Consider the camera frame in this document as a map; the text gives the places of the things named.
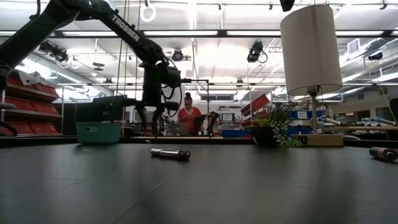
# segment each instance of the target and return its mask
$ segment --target storage box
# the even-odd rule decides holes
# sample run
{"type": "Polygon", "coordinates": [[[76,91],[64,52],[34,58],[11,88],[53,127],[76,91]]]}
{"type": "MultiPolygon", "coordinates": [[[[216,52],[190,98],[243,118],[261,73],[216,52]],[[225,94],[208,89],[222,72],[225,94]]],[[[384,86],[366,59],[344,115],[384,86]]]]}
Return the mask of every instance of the storage box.
{"type": "Polygon", "coordinates": [[[112,144],[119,142],[121,124],[76,123],[77,140],[82,144],[112,144]]]}

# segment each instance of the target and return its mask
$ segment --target table lamp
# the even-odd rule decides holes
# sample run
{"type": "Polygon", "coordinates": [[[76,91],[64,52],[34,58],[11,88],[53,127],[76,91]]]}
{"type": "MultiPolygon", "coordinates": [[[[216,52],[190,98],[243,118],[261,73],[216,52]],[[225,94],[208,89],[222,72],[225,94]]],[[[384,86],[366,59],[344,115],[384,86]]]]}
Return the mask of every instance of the table lamp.
{"type": "Polygon", "coordinates": [[[317,132],[319,93],[342,86],[333,10],[312,5],[290,13],[280,24],[289,95],[312,98],[313,132],[317,132]]]}

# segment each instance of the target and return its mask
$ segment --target ceiling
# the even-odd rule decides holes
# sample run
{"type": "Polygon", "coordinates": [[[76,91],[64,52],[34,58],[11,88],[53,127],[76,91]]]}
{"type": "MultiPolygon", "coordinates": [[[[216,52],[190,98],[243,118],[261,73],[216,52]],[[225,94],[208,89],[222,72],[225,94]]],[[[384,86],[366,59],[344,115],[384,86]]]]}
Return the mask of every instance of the ceiling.
{"type": "MultiPolygon", "coordinates": [[[[42,9],[47,2],[48,0],[42,0],[42,9]]],[[[120,11],[120,16],[126,15],[125,20],[135,24],[139,30],[279,30],[281,20],[290,13],[282,12],[277,4],[269,10],[270,1],[264,0],[159,0],[150,1],[149,4],[155,7],[156,15],[152,21],[144,22],[139,16],[140,6],[145,7],[144,1],[107,0],[107,2],[120,11]]],[[[330,6],[336,17],[336,29],[396,29],[398,0],[387,0],[387,7],[384,10],[379,9],[382,6],[381,2],[330,0],[330,6]]],[[[313,3],[314,0],[296,0],[293,10],[313,3]]],[[[34,0],[0,0],[0,20],[3,21],[0,23],[0,30],[20,29],[35,11],[34,0]]],[[[146,18],[150,17],[150,9],[146,9],[143,15],[146,18]]],[[[62,27],[61,30],[109,30],[109,28],[100,21],[75,21],[62,27]]],[[[195,56],[195,68],[192,60],[176,63],[183,77],[209,79],[217,83],[236,82],[237,78],[252,83],[284,82],[283,53],[279,38],[156,38],[153,40],[163,48],[164,52],[181,49],[184,55],[195,56]],[[267,47],[266,63],[248,63],[246,60],[248,50],[255,40],[261,40],[264,47],[267,47]]],[[[351,41],[349,38],[338,39],[339,51],[346,50],[346,44],[351,41]]],[[[135,82],[136,77],[138,82],[142,82],[143,71],[137,68],[133,52],[120,39],[98,39],[96,50],[96,39],[50,39],[50,42],[67,49],[68,54],[79,60],[80,66],[77,69],[68,67],[69,71],[92,82],[103,82],[105,78],[117,81],[116,77],[120,77],[120,82],[124,81],[124,77],[128,78],[127,82],[135,82]],[[98,75],[95,77],[92,75],[95,68],[94,61],[105,64],[104,70],[96,72],[98,75]]],[[[344,77],[360,70],[363,70],[361,58],[342,68],[344,77]]]]}

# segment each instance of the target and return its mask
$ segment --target black table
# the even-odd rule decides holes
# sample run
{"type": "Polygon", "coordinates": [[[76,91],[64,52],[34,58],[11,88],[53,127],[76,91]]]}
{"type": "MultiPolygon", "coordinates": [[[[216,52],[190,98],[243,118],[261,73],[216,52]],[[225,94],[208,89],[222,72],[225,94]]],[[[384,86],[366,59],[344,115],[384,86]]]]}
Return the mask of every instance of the black table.
{"type": "Polygon", "coordinates": [[[0,223],[397,223],[397,171],[355,147],[0,149],[0,223]]]}

